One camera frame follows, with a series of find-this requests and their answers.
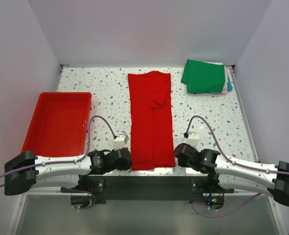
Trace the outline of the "red t shirt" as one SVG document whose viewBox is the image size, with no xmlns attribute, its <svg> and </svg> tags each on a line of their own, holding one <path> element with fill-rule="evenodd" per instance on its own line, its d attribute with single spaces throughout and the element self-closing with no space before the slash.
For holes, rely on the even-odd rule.
<svg viewBox="0 0 289 235">
<path fill-rule="evenodd" d="M 171 75 L 128 74 L 131 102 L 131 157 L 134 171 L 174 167 Z"/>
</svg>

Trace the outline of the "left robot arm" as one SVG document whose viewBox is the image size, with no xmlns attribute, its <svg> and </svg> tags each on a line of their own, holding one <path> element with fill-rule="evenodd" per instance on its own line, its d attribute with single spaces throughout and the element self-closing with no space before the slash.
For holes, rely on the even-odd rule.
<svg viewBox="0 0 289 235">
<path fill-rule="evenodd" d="M 127 148 L 94 150 L 73 157 L 36 156 L 25 151 L 4 165 L 4 194 L 23 194 L 32 188 L 64 187 L 84 192 L 89 187 L 84 175 L 103 175 L 114 170 L 128 170 L 132 166 Z"/>
</svg>

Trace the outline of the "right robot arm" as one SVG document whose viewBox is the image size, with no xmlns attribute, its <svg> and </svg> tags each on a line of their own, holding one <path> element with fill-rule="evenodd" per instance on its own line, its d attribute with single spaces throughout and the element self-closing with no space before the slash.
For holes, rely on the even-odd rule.
<svg viewBox="0 0 289 235">
<path fill-rule="evenodd" d="M 174 150 L 179 166 L 206 174 L 200 187 L 209 192 L 246 190 L 272 197 L 289 207 L 289 163 L 261 164 L 227 156 L 216 150 L 196 150 L 181 143 Z"/>
</svg>

